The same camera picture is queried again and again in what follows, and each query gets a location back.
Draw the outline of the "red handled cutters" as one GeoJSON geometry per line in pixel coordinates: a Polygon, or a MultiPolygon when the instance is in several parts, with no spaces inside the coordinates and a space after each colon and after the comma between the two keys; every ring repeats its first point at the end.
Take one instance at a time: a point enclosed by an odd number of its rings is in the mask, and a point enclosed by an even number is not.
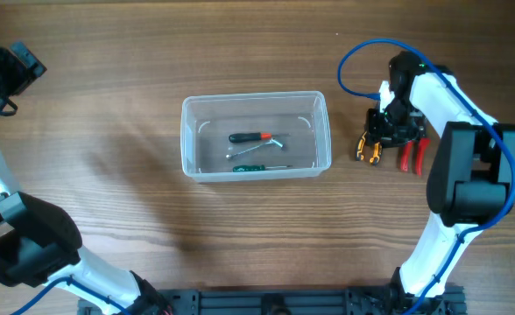
{"type": "Polygon", "coordinates": [[[424,156],[427,147],[430,144],[430,139],[422,137],[417,141],[409,141],[401,150],[399,169],[403,172],[409,171],[409,157],[414,145],[417,145],[414,155],[414,171],[418,176],[422,176],[424,156]]]}

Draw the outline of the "orange black pliers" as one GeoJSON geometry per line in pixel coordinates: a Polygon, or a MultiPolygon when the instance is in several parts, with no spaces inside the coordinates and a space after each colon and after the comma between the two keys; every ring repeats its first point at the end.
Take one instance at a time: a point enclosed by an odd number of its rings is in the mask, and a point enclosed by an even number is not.
{"type": "Polygon", "coordinates": [[[362,161],[364,160],[363,150],[365,146],[369,146],[372,148],[372,156],[369,160],[369,163],[373,166],[378,165],[381,160],[383,147],[380,142],[374,142],[370,138],[370,134],[368,131],[365,131],[357,140],[355,147],[355,160],[362,161]]]}

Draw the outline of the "silver socket wrench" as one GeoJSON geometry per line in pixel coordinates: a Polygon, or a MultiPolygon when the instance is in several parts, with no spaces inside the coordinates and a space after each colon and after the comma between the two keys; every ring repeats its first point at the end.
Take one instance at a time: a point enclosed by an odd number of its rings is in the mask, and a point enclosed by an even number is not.
{"type": "Polygon", "coordinates": [[[229,153],[225,157],[226,157],[227,160],[231,160],[231,159],[237,158],[239,156],[242,156],[242,155],[244,155],[246,153],[249,153],[251,151],[255,151],[257,149],[261,149],[262,147],[271,146],[271,145],[279,147],[280,149],[284,149],[286,147],[284,143],[281,143],[280,141],[272,138],[270,140],[267,140],[267,141],[263,142],[262,144],[258,144],[256,146],[250,147],[248,149],[241,150],[241,151],[236,152],[236,153],[229,153]]]}

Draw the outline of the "green handled screwdriver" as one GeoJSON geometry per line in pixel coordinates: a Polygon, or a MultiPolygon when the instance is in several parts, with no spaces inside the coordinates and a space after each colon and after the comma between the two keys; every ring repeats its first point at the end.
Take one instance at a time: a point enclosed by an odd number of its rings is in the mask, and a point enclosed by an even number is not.
{"type": "Polygon", "coordinates": [[[266,166],[264,164],[237,165],[232,168],[233,172],[264,172],[291,168],[291,165],[266,166]]]}

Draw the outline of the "clear plastic container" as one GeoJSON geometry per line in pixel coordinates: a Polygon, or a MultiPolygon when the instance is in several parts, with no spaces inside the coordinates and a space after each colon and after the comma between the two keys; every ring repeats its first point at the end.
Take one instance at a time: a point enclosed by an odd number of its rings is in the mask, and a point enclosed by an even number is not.
{"type": "Polygon", "coordinates": [[[327,104],[318,91],[190,96],[180,147],[200,183],[316,177],[332,164],[327,104]]]}

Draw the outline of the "black red screwdriver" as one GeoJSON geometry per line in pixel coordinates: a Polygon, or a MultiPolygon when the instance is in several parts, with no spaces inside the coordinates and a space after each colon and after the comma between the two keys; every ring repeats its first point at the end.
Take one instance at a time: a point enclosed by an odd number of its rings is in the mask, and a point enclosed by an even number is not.
{"type": "Polygon", "coordinates": [[[251,132],[251,133],[234,133],[228,136],[228,139],[233,144],[256,142],[263,140],[270,140],[274,137],[284,137],[285,134],[272,134],[264,132],[251,132]]]}

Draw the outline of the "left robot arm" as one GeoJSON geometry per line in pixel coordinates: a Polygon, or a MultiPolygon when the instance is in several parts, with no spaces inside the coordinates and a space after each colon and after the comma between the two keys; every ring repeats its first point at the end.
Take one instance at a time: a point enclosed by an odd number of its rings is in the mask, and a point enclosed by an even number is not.
{"type": "MultiPolygon", "coordinates": [[[[12,97],[46,67],[21,42],[0,47],[0,117],[14,116],[12,97]]],[[[97,306],[103,314],[171,314],[173,307],[148,281],[92,253],[61,207],[22,192],[0,150],[0,284],[41,286],[18,309],[24,313],[53,288],[97,306]]]]}

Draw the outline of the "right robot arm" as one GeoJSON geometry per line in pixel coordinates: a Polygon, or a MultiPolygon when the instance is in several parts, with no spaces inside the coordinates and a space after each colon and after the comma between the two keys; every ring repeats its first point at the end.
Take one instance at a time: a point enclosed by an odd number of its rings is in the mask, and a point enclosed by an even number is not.
{"type": "Polygon", "coordinates": [[[377,105],[367,112],[356,160],[363,160],[364,146],[373,149],[371,165],[380,162],[385,149],[399,147],[401,170],[407,171],[414,152],[415,171],[421,173],[428,125],[440,142],[427,178],[431,213],[413,253],[384,290],[384,310],[455,313],[457,307],[445,299],[451,270],[469,244],[511,210],[507,200],[515,183],[515,125],[481,112],[448,68],[429,66],[413,52],[393,57],[389,70],[377,105]]]}

